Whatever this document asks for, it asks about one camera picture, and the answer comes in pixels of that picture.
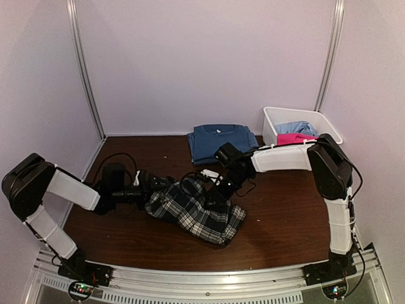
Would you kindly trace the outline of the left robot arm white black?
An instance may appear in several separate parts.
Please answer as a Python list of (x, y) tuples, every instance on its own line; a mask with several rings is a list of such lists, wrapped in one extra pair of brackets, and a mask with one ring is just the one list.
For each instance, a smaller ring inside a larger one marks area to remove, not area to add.
[(80, 249), (63, 230), (52, 203), (75, 205), (97, 215), (105, 215), (122, 203), (143, 209), (153, 193), (172, 183), (169, 177), (138, 168), (130, 171), (109, 158), (97, 169), (96, 178), (85, 182), (32, 153), (3, 177), (1, 190), (12, 212), (57, 257), (68, 260), (67, 272), (77, 281), (85, 281), (91, 275), (90, 265), (77, 257)]

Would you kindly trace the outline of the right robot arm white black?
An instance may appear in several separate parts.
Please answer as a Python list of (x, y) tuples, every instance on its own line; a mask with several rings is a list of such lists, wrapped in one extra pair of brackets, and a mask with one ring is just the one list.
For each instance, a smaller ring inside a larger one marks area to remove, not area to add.
[(352, 248), (354, 214), (351, 211), (353, 164), (330, 134), (302, 143), (262, 146), (247, 152), (227, 142), (215, 153), (227, 174), (208, 190), (209, 206), (224, 205), (245, 181), (258, 173), (277, 170), (306, 170), (313, 174), (319, 195), (327, 206), (330, 252), (335, 256), (325, 264), (324, 273), (336, 280), (349, 268), (346, 255)]

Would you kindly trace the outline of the black white plaid shirt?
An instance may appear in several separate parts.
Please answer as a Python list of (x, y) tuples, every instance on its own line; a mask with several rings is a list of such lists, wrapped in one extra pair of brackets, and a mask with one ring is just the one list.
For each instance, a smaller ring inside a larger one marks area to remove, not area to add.
[(246, 219), (247, 212), (231, 203), (224, 210), (204, 207), (203, 182), (185, 178), (152, 193), (145, 204), (150, 216), (177, 224), (191, 235), (218, 246), (227, 246)]

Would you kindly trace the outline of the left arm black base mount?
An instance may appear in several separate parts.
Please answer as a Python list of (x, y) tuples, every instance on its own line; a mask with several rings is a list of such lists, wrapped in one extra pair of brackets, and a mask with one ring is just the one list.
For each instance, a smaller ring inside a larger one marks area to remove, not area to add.
[(106, 265), (84, 262), (82, 268), (70, 267), (60, 262), (58, 275), (72, 279), (69, 283), (68, 296), (77, 302), (88, 300), (98, 287), (108, 287), (113, 268)]

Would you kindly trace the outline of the dark blue polo shirt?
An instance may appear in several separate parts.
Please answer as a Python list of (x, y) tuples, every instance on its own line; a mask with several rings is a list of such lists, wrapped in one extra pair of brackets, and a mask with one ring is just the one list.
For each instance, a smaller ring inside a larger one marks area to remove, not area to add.
[(208, 124), (194, 127), (187, 134), (192, 162), (194, 164), (211, 161), (217, 150), (225, 143), (231, 143), (240, 151), (246, 152), (251, 146), (251, 132), (248, 127), (235, 124)]

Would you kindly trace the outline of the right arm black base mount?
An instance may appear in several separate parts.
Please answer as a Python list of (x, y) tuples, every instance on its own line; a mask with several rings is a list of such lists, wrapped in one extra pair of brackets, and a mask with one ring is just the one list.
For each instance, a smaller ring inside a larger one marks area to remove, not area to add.
[(352, 258), (327, 260), (303, 267), (307, 286), (321, 285), (323, 295), (329, 300), (343, 300), (349, 293), (347, 277), (357, 273)]

